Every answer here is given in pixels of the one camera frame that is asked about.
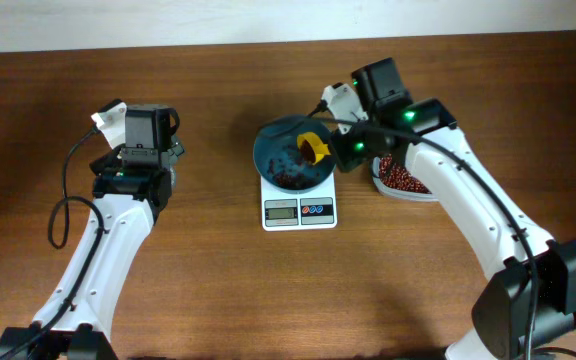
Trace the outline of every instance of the green indicator light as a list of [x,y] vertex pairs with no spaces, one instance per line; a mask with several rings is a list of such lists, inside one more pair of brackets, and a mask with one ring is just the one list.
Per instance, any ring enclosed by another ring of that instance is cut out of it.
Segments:
[[412,121],[415,118],[415,112],[414,111],[406,111],[404,113],[404,117],[406,118],[406,120]]

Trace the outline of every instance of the white wall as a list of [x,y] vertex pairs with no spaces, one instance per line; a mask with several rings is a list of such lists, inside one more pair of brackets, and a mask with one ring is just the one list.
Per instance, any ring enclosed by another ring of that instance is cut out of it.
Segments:
[[0,0],[0,52],[576,29],[576,0]]

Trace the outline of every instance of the wooden table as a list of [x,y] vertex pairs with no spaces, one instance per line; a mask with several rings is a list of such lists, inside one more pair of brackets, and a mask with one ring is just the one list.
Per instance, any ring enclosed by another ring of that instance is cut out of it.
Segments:
[[[188,151],[117,305],[121,358],[350,358],[461,338],[486,282],[439,205],[386,199],[363,168],[336,177],[336,229],[261,228],[256,128],[389,56],[527,214],[576,238],[576,32],[0,54],[0,335],[57,285],[87,214],[74,206],[70,243],[49,246],[62,161],[120,97],[174,106]],[[75,155],[71,194],[90,196],[106,146]],[[576,349],[576,332],[556,344]]]

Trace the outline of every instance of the blue bowl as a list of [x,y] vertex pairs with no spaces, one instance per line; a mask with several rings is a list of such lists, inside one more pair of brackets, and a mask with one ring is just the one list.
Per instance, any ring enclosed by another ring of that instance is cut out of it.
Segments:
[[305,115],[287,115],[257,133],[253,158],[259,174],[284,192],[304,193],[319,186],[335,170],[331,156],[317,165],[304,161],[297,148],[297,136],[314,132],[324,143],[330,130],[317,122],[303,122]]

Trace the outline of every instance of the white scale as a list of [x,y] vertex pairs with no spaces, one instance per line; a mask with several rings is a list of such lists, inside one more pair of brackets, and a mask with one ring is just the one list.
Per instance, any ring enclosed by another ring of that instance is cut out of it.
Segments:
[[289,194],[261,178],[261,224],[266,231],[330,229],[337,226],[335,176],[303,194]]

